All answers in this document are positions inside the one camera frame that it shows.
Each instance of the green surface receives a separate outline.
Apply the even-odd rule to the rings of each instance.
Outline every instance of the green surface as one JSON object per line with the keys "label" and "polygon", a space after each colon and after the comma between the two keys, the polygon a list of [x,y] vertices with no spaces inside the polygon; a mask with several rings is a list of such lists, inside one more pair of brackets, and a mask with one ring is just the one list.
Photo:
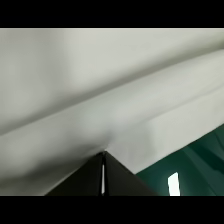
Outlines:
{"label": "green surface", "polygon": [[224,195],[224,125],[137,174],[169,196],[168,178],[178,173],[181,196]]}

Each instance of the white sheet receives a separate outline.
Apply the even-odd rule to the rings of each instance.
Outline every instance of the white sheet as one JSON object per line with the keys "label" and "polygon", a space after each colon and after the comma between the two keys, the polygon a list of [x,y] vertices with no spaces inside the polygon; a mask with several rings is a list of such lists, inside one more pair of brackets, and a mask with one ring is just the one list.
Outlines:
{"label": "white sheet", "polygon": [[42,195],[105,148],[138,172],[221,125],[223,35],[1,30],[0,194]]}

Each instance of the white cloth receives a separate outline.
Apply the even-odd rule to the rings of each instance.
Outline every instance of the white cloth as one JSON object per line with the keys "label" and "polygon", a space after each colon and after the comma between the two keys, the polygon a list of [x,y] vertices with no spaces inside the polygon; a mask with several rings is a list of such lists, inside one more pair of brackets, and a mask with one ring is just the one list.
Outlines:
{"label": "white cloth", "polygon": [[1,29],[0,195],[107,149],[134,173],[224,121],[223,29]]}

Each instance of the black pointed object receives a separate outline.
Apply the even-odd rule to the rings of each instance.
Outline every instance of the black pointed object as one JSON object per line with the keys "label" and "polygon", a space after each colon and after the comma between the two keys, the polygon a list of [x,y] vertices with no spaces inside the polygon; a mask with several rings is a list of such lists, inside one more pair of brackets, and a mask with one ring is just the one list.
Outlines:
{"label": "black pointed object", "polygon": [[47,196],[102,196],[102,166],[105,168],[104,196],[156,196],[137,176],[108,152],[91,158]]}

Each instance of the white fabric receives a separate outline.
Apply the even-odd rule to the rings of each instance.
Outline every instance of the white fabric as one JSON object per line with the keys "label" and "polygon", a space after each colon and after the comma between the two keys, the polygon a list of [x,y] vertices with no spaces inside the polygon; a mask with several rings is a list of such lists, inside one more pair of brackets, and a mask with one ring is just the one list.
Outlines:
{"label": "white fabric", "polygon": [[223,29],[1,29],[0,194],[42,195],[105,148],[134,173],[224,121]]}

